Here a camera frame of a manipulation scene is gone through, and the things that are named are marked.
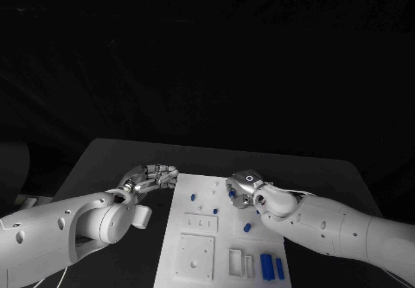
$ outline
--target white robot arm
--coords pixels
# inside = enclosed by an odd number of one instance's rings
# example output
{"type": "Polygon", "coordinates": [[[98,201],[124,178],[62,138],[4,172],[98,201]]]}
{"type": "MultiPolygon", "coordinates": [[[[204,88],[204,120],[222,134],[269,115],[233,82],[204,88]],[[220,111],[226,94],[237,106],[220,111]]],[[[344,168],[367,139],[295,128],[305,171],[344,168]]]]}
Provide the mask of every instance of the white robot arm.
{"type": "Polygon", "coordinates": [[[34,206],[0,219],[0,288],[33,284],[119,241],[129,225],[145,229],[147,192],[174,188],[174,166],[138,166],[116,189],[34,206]]]}
{"type": "Polygon", "coordinates": [[[373,264],[415,286],[413,225],[369,216],[304,191],[279,189],[252,170],[226,179],[226,189],[233,206],[255,206],[266,228],[292,242],[320,254],[373,264]]]}

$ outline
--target blue object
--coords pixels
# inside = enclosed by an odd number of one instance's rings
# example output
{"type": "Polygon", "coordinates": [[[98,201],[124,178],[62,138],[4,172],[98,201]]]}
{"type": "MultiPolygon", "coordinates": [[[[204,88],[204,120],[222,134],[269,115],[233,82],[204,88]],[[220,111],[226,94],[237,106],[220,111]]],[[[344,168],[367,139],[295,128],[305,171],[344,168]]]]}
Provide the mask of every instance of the blue object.
{"type": "Polygon", "coordinates": [[[284,280],[284,270],[282,270],[281,259],[275,258],[275,262],[276,262],[278,277],[281,280],[284,280]]]}
{"type": "Polygon", "coordinates": [[[250,224],[246,223],[246,225],[245,225],[245,227],[243,227],[243,231],[245,231],[245,232],[249,232],[249,229],[250,229],[250,224]]]}
{"type": "Polygon", "coordinates": [[[275,280],[272,257],[269,254],[261,254],[261,268],[262,268],[262,279],[275,280]]]}

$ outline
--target gray table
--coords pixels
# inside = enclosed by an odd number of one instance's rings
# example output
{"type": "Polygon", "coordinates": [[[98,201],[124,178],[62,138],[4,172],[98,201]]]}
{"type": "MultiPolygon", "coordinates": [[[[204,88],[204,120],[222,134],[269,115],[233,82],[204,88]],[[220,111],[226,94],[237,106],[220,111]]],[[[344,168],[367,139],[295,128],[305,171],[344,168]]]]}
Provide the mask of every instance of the gray table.
{"type": "MultiPolygon", "coordinates": [[[[351,163],[308,157],[96,139],[79,159],[53,201],[114,188],[131,168],[174,165],[188,174],[229,177],[256,170],[279,188],[305,190],[359,211],[382,216],[351,163]]],[[[121,241],[67,268],[60,287],[152,287],[173,190],[148,194],[152,216],[145,230],[129,228],[121,241]]],[[[400,287],[384,272],[356,260],[322,256],[285,240],[292,287],[400,287]]],[[[54,287],[56,273],[43,287],[54,287]]]]}

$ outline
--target white rectangular slot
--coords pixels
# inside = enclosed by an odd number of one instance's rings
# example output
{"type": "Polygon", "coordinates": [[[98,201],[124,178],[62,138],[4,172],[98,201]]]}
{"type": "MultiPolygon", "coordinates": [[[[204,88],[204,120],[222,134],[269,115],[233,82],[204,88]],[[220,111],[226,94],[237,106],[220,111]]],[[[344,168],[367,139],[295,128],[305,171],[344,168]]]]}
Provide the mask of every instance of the white rectangular slot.
{"type": "Polygon", "coordinates": [[[212,281],[213,251],[213,237],[180,234],[174,275],[201,281],[212,281]]]}
{"type": "Polygon", "coordinates": [[[242,251],[229,249],[229,276],[232,277],[242,277],[242,251]]]}
{"type": "Polygon", "coordinates": [[[245,278],[253,279],[252,256],[245,256],[245,278]]]}
{"type": "Polygon", "coordinates": [[[187,231],[217,233],[217,217],[184,213],[181,228],[187,231]]]}

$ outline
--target robotic hand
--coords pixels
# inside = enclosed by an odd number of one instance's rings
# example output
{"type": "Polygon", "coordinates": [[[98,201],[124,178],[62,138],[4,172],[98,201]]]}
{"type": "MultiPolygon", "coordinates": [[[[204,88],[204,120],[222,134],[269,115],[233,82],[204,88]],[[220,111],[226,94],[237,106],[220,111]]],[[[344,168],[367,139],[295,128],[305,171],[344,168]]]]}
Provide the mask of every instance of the robotic hand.
{"type": "Polygon", "coordinates": [[[373,264],[415,286],[413,225],[369,216],[308,192],[279,189],[252,170],[226,179],[226,189],[233,206],[255,206],[265,227],[292,242],[373,264]]]}
{"type": "Polygon", "coordinates": [[[118,187],[34,206],[0,219],[0,288],[20,288],[116,243],[129,225],[145,229],[147,193],[174,188],[174,166],[138,166],[118,187]]]}

